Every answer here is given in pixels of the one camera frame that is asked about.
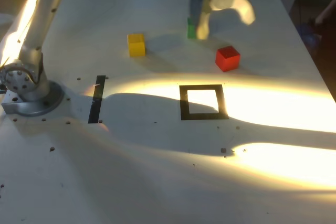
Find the white table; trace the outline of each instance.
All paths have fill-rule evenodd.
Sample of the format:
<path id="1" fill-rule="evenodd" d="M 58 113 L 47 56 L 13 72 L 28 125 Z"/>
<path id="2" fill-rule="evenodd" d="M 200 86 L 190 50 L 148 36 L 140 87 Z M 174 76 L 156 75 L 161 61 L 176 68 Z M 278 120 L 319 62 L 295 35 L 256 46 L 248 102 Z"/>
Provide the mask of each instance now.
<path id="1" fill-rule="evenodd" d="M 280 0 L 251 3 L 255 23 L 214 13 L 199 42 L 188 0 L 62 0 L 44 64 L 71 101 L 2 114 L 0 223 L 335 223 L 335 103 Z M 242 57 L 222 73 L 226 45 Z M 103 122 L 88 124 L 97 75 Z M 181 121 L 185 84 L 222 84 L 230 118 Z"/>

